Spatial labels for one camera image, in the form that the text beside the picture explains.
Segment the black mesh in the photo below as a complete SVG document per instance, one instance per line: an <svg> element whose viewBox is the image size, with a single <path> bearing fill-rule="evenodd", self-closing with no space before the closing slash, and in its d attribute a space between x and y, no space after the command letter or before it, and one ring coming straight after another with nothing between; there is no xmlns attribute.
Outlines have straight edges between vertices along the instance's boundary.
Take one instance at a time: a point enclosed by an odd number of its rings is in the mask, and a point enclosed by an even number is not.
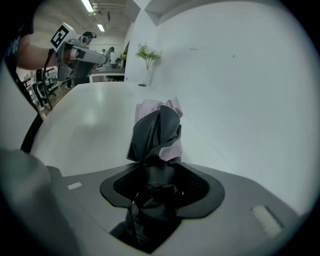
<svg viewBox="0 0 320 256"><path fill-rule="evenodd" d="M139 179L139 168L133 170L122 178L118 179L113 184L113 189L120 195L134 200L141 186L141 179Z"/></svg>
<svg viewBox="0 0 320 256"><path fill-rule="evenodd" d="M140 169L136 169L113 184L113 189L122 196L134 200L144 180ZM174 179L174 185L183 192L180 200L177 202L177 208L190 205L207 195L209 184L192 171L186 168L177 168Z"/></svg>
<svg viewBox="0 0 320 256"><path fill-rule="evenodd" d="M199 201L209 192L208 182L183 167L177 169L175 185L183 192L183 196L177 205L178 208Z"/></svg>

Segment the black cloth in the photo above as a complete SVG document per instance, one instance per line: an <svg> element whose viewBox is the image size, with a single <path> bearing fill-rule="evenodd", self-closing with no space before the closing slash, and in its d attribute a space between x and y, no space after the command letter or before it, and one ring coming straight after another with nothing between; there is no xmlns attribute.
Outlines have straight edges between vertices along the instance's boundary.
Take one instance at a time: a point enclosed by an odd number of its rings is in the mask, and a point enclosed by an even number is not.
<svg viewBox="0 0 320 256"><path fill-rule="evenodd" d="M138 171L143 185L133 195L126 220L111 234L147 253L161 245L181 222L177 207L183 194L175 186L176 164L181 159L160 158L161 149L180 138L180 117L167 106L143 117L133 127L127 159L140 163Z"/></svg>

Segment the gray plastic base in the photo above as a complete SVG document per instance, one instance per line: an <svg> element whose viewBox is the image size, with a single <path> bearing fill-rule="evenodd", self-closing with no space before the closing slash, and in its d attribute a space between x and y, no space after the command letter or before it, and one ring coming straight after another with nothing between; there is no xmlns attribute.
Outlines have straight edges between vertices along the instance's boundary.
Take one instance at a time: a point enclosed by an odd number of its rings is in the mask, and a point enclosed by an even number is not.
<svg viewBox="0 0 320 256"><path fill-rule="evenodd" d="M113 207L99 191L102 181L133 165L67 177L62 177L58 169L49 167L52 190L79 238L83 255L87 252L92 256L146 255L108 233L125 220L127 210ZM297 214L258 183L203 166L188 166L218 179L225 189L225 198L219 208L207 217L183 220L153 255L233 256L251 251L267 241L266 234L251 212L256 205L270 209L284 226L282 232L297 223ZM67 185L77 182L82 186L72 190L67 188Z"/></svg>

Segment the ceiling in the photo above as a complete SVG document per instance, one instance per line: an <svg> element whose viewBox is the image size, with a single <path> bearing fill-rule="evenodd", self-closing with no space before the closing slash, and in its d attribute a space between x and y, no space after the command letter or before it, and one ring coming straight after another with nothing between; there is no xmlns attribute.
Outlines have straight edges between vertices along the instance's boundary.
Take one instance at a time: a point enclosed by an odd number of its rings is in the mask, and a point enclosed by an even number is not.
<svg viewBox="0 0 320 256"><path fill-rule="evenodd" d="M126 5L127 0L89 0L93 3ZM45 0L34 15L34 31L53 34L62 22L73 27L79 34L85 31L97 35L109 33L125 35L130 25L130 20L124 12L113 10L110 7L110 22L107 13L109 7L103 7L95 15L89 13L81 0ZM105 32L101 32L97 24L102 24Z"/></svg>

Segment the human arm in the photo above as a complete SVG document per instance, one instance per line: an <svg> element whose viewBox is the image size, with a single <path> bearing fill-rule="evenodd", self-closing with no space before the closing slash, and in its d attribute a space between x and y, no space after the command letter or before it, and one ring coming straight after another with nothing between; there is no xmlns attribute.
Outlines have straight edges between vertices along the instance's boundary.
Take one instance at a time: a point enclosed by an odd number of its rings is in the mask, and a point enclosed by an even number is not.
<svg viewBox="0 0 320 256"><path fill-rule="evenodd" d="M21 38L16 55L17 66L25 70L39 70L45 67L49 49L30 44L30 34ZM54 52L48 67L56 66L56 53Z"/></svg>

